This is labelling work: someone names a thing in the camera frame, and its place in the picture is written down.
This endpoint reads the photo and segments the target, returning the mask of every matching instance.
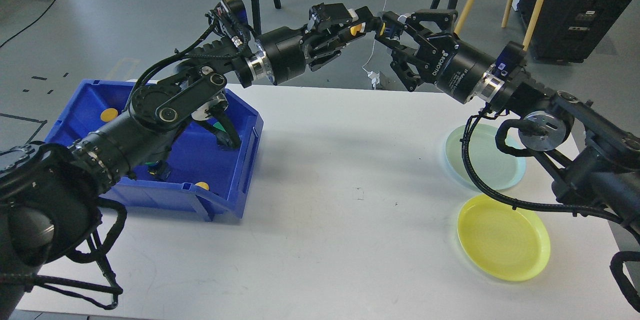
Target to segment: blue storage box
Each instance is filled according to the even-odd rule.
[[[133,85],[125,81],[83,80],[45,141],[66,146],[84,138],[105,124],[100,120],[103,110],[125,106]],[[172,171],[166,182],[155,180],[142,165],[135,168],[137,181],[122,177],[103,197],[125,206],[195,211],[205,221],[227,211],[242,218],[263,120],[233,92],[226,93],[226,113],[242,140],[240,149],[220,147],[213,134],[192,123],[172,147],[168,159]],[[208,183],[209,190],[195,185],[200,181]]]

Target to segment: table surface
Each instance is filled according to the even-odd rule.
[[[478,191],[454,177],[443,150],[481,102],[229,88],[264,119],[244,218],[206,223],[131,209],[109,253],[124,288],[117,309],[40,289],[18,309],[158,320],[638,317],[610,275],[617,246],[604,220],[539,213],[551,257],[530,281],[500,281],[466,257],[457,215]],[[578,153],[572,141],[560,149]],[[506,193],[553,202],[551,177],[527,162],[524,179]],[[40,273],[104,281],[96,265],[66,259]]]

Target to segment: gray floor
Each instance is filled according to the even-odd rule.
[[[174,48],[190,44],[206,26],[203,14],[218,1],[57,0],[37,24],[0,48],[0,113],[20,117],[0,117],[0,148],[24,143],[34,133],[35,140],[43,139],[82,79],[137,77],[155,61],[172,54]],[[306,23],[309,7],[320,2],[343,2],[353,8],[367,5],[376,12],[384,1],[282,0],[283,8],[276,10],[272,0],[261,0],[262,28],[268,31],[283,25],[300,26]],[[430,1],[387,0],[386,9],[405,13],[428,8]],[[460,0],[459,9],[464,1]],[[48,0],[0,0],[0,41],[32,22],[48,4]],[[505,0],[476,0],[461,32],[462,39],[495,55],[507,41],[521,40],[524,30],[514,13],[509,26],[500,28],[504,5]],[[640,1],[633,0],[585,63],[550,65],[530,61],[528,69],[548,86],[594,100],[599,113],[622,129],[640,134],[640,118],[636,115],[640,95],[638,17]],[[369,38],[351,44],[338,60],[286,85],[370,88],[370,79],[361,65],[370,56],[372,41]],[[393,78],[389,61],[386,50],[378,45],[367,68]],[[169,73],[167,70],[158,77]],[[433,88],[426,85],[421,90]],[[426,117],[423,126],[428,122]],[[575,135],[581,142],[579,133]],[[626,234],[617,229],[614,232],[622,249],[637,247]],[[12,319],[36,316],[16,312]],[[39,320],[62,318],[71,317],[44,314]]]

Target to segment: plastic plate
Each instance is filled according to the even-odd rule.
[[[505,281],[537,276],[551,254],[547,229],[533,211],[514,211],[484,194],[462,206],[457,236],[475,265]]]
[[[455,129],[446,139],[445,155],[446,161],[456,174],[467,184],[475,188],[467,171],[462,163],[462,133],[465,127]],[[473,169],[490,187],[496,190],[510,188],[522,179],[526,169],[524,158],[516,158],[500,152],[496,148],[496,131],[498,129],[486,124],[478,124],[471,136],[469,143],[469,156]],[[518,143],[511,136],[507,137],[507,145],[519,147]]]

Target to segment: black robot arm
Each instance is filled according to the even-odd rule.
[[[462,157],[466,170],[480,190],[514,209],[598,216],[620,224],[640,243],[640,139],[622,131],[566,92],[557,92],[532,79],[524,69],[522,46],[510,42],[498,58],[488,56],[451,33],[454,11],[423,10],[407,15],[387,11],[381,15],[385,31],[376,39],[391,49],[391,68],[407,90],[422,83],[435,85],[455,100],[466,103],[478,96],[486,108],[467,123],[462,136]],[[423,26],[436,22],[432,32]],[[407,47],[399,37],[407,33],[418,45]],[[493,190],[473,170],[469,141],[480,118],[511,111],[518,120],[506,120],[499,127],[496,146],[514,156],[533,156],[551,174],[551,188],[558,204],[537,204],[507,197]],[[586,130],[585,149],[568,159],[556,149],[570,134],[574,121]],[[518,129],[525,149],[505,144],[510,128]],[[622,293],[640,312],[640,297],[622,273],[624,261],[640,261],[640,253],[614,256],[611,270]]]
[[[599,116],[589,103],[532,79],[524,70],[521,45],[510,43],[493,58],[459,40],[451,33],[456,15],[449,10],[421,10],[407,15],[387,11],[375,17],[366,7],[350,10],[343,4],[323,3],[310,9],[307,24],[257,36],[253,52],[249,47],[253,31],[242,0],[222,0],[207,14],[210,26],[196,42],[141,75],[117,118],[69,148],[36,143],[0,152],[0,319],[9,317],[23,292],[41,284],[49,288],[71,284],[111,293],[112,303],[102,307],[115,308],[122,289],[115,283],[106,253],[122,230],[126,211],[99,195],[122,176],[134,178],[136,165],[162,164],[189,122],[214,133],[218,142],[237,147],[240,138],[224,114],[228,72],[234,71],[244,87],[263,77],[277,85],[304,73],[307,66],[314,71],[327,65],[349,42],[368,32],[391,49],[391,67],[407,90],[430,83],[459,102],[474,96],[487,102],[469,120],[462,137],[464,164],[480,190],[514,208],[599,216],[620,224],[640,241],[640,140]],[[426,21],[435,22],[440,30],[430,31]],[[220,38],[199,46],[211,33]],[[416,41],[416,48],[400,43],[403,33]],[[177,61],[176,74],[149,84],[160,70]],[[506,197],[474,172],[468,146],[475,124],[489,113],[503,111],[512,111],[520,119],[500,126],[496,146],[514,156],[534,156],[553,176],[559,204]],[[219,120],[227,134],[208,127],[210,118]],[[576,159],[568,159],[556,147],[569,137],[574,120],[587,129],[587,147]],[[525,149],[505,145],[512,127],[519,130]],[[154,172],[162,178],[166,169]],[[99,208],[118,212],[104,244],[96,231],[101,222]],[[85,240],[91,253],[75,251]],[[110,286],[37,275],[42,264],[61,256],[82,263],[96,261]],[[640,298],[622,273],[622,262],[638,259],[635,253],[619,253],[611,269],[624,295],[640,311]],[[81,295],[72,296],[101,306]]]

